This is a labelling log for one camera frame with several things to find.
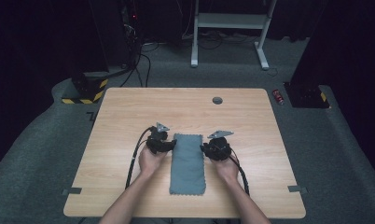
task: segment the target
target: person's left hand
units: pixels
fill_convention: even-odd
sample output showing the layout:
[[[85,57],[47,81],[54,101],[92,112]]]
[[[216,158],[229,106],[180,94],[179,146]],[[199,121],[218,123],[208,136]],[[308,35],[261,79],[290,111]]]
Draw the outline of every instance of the person's left hand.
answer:
[[[151,176],[160,167],[162,160],[167,155],[167,152],[158,152],[153,154],[147,146],[144,146],[139,155],[139,166],[141,174]]]

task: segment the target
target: black and yellow hazard tape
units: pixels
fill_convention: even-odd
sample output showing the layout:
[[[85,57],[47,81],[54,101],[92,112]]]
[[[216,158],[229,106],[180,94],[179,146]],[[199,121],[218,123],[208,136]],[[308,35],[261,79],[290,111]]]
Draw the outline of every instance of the black and yellow hazard tape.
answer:
[[[106,86],[106,83],[108,82],[108,79],[105,79],[99,83],[98,89],[93,91],[92,97],[63,97],[62,102],[68,105],[73,104],[96,104],[100,101],[101,97],[104,94],[104,89]]]

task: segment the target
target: dark background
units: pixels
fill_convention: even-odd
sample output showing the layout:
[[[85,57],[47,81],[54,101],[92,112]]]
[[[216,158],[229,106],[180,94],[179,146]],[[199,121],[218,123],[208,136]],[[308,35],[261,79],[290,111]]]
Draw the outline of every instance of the dark background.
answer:
[[[213,12],[224,9],[225,12],[241,13],[250,8],[246,6],[259,6],[258,2],[244,0],[235,4],[216,0],[213,4],[211,1],[201,3],[202,8],[210,8]],[[332,88],[355,138],[375,168],[375,1],[326,2],[278,1],[268,38],[290,36],[292,41],[296,41],[311,37],[298,66],[300,72],[296,74],[296,80],[301,85],[326,84]],[[72,8],[79,9],[75,11],[90,12],[89,0],[76,3],[77,5],[65,4],[65,10]],[[168,14],[176,18],[173,21],[161,16],[162,10],[175,10],[177,5],[172,3],[175,1],[148,1],[146,6],[151,6],[152,14],[146,15],[162,20],[161,25],[168,27],[168,31],[172,30],[170,27],[180,25],[175,30],[181,31],[181,34],[188,25],[186,15],[190,13],[190,3],[180,1],[185,16]],[[258,11],[252,12],[266,10],[265,7],[255,8]],[[76,15],[83,21],[92,21],[90,13]],[[65,49],[60,50],[57,43],[61,40],[57,32],[64,30],[62,26],[54,29],[60,25],[57,23],[57,16],[60,14],[56,13],[51,1],[0,1],[0,160],[27,125],[44,112],[53,100],[60,100],[52,98],[51,88],[71,77],[70,66],[73,65],[68,62],[75,62],[79,58],[75,55],[76,49],[68,44],[71,39],[65,39],[68,43],[65,44]],[[191,22],[188,28],[190,34],[192,25]],[[146,35],[167,34],[153,24],[144,23],[143,27]],[[88,22],[76,30],[80,33],[92,33],[81,35],[75,41],[96,43],[90,49],[96,52],[101,41],[99,34],[92,28],[92,22]],[[103,60],[102,57],[98,58],[98,67],[101,67]],[[79,64],[77,70],[83,72],[86,66],[95,65],[81,61],[72,64]]]

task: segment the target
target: microfiber cloth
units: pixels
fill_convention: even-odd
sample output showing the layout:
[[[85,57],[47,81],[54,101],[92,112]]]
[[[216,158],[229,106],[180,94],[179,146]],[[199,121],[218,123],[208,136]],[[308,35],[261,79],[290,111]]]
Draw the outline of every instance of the microfiber cloth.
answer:
[[[205,192],[204,156],[201,152],[202,135],[174,135],[176,146],[171,163],[171,194],[201,195]]]

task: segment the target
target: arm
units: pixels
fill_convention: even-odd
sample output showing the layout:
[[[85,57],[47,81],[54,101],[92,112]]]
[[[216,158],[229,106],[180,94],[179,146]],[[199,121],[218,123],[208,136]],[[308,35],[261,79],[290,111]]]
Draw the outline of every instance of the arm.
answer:
[[[245,193],[237,179],[238,167],[230,159],[212,161],[217,174],[225,182],[229,193],[237,204],[243,224],[270,223],[257,204]]]
[[[132,212],[140,200],[140,196],[146,189],[147,183],[160,167],[161,161],[167,152],[154,155],[149,148],[144,147],[139,156],[139,165],[141,173],[132,182],[132,184],[124,190],[124,192],[115,200],[108,208],[104,216],[101,218],[101,224],[111,223],[130,223]]]

